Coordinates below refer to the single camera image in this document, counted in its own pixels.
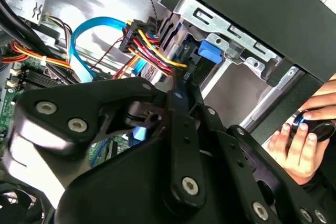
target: finger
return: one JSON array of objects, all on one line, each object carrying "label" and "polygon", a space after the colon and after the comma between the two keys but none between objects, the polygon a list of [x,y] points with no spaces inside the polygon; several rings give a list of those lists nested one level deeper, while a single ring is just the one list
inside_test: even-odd
[{"label": "finger", "polygon": [[332,120],[336,119],[336,106],[329,106],[318,110],[313,110],[303,114],[307,120]]},{"label": "finger", "polygon": [[308,110],[329,105],[335,105],[335,101],[336,93],[318,95],[316,97],[311,97],[304,105],[301,106],[300,110]]},{"label": "finger", "polygon": [[316,154],[317,136],[314,133],[309,133],[305,144],[302,148],[300,158],[300,169],[309,173],[314,170],[314,159]]},{"label": "finger", "polygon": [[280,131],[276,131],[272,135],[271,139],[268,142],[268,146],[267,146],[268,152],[270,152],[270,153],[274,152],[275,143],[278,139],[279,134],[280,134]]},{"label": "finger", "polygon": [[314,95],[313,97],[316,97],[318,95],[324,95],[324,94],[330,94],[330,93],[336,93],[336,79],[332,81],[328,81],[326,84],[324,84]]},{"label": "finger", "polygon": [[288,151],[286,160],[286,167],[288,169],[299,166],[302,149],[307,138],[307,133],[308,126],[305,123],[302,123],[298,128],[298,131],[293,138],[292,144],[290,145]]},{"label": "finger", "polygon": [[330,81],[336,80],[336,73],[329,80]]},{"label": "finger", "polygon": [[274,145],[275,160],[280,165],[284,164],[287,158],[286,145],[289,141],[289,132],[290,126],[288,124],[284,124]]}]

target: yellow wire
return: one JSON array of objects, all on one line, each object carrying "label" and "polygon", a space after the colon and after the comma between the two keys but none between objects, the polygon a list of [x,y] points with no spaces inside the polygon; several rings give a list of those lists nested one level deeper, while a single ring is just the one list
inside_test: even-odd
[{"label": "yellow wire", "polygon": [[153,67],[155,67],[158,71],[161,71],[165,76],[168,76],[168,74],[166,74],[165,72],[163,72],[160,68],[158,68],[156,65],[154,65],[153,63],[151,63],[150,61],[148,61],[146,58],[140,56],[139,54],[137,54],[132,48],[128,48],[128,50],[135,56],[138,56],[140,59],[145,60],[148,64],[152,65]]},{"label": "yellow wire", "polygon": [[[38,55],[38,54],[31,54],[30,52],[27,52],[24,48],[22,48],[21,46],[18,46],[18,45],[14,45],[15,46],[15,49],[25,55],[28,55],[29,57],[32,57],[32,58],[35,58],[35,59],[39,59],[39,60],[42,60],[43,59],[43,56],[41,55]],[[62,66],[62,67],[65,67],[65,68],[68,68],[68,69],[71,69],[71,67],[67,64],[63,64],[63,63],[60,63],[60,62],[57,62],[57,61],[53,61],[53,59],[51,58],[48,58],[46,59],[47,62],[50,62],[50,63],[53,63],[55,65],[58,65],[58,66]]]},{"label": "yellow wire", "polygon": [[154,51],[162,60],[164,60],[166,63],[169,63],[173,66],[176,67],[181,67],[181,68],[186,68],[187,65],[185,64],[181,64],[181,63],[177,63],[171,60],[168,60],[166,57],[164,57],[159,51],[157,51],[156,48],[153,47],[153,45],[148,41],[148,39],[146,38],[146,35],[143,33],[142,30],[138,29],[138,33],[140,34],[141,38],[145,41],[146,45],[152,50]]}]

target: motherboard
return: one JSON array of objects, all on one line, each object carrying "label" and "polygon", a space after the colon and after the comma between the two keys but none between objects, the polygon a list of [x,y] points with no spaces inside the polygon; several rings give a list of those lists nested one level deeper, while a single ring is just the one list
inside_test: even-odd
[{"label": "motherboard", "polygon": [[[25,91],[41,88],[51,88],[60,85],[53,80],[41,66],[40,60],[29,58],[23,62],[16,62],[9,66],[9,76],[2,90],[2,108],[0,114],[0,157],[3,152],[5,138],[11,126],[17,98]],[[113,155],[117,155],[128,148],[128,140],[122,136],[115,136],[98,143],[89,149],[89,163],[95,167]]]}]

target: hand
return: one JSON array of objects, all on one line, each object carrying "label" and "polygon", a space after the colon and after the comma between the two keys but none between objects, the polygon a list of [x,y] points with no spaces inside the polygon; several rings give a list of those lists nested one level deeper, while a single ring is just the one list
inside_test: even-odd
[{"label": "hand", "polygon": [[290,125],[284,124],[268,143],[268,152],[299,185],[307,183],[321,165],[329,140],[318,143],[317,136],[309,133],[304,123],[298,128],[290,146]]},{"label": "hand", "polygon": [[324,84],[300,110],[312,110],[303,115],[307,120],[336,119],[336,74]]}]

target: cooling fan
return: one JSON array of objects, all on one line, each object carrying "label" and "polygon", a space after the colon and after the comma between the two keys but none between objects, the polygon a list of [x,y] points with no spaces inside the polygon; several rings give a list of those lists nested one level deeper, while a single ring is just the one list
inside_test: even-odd
[{"label": "cooling fan", "polygon": [[47,203],[32,187],[0,181],[0,222],[2,224],[43,224]]}]

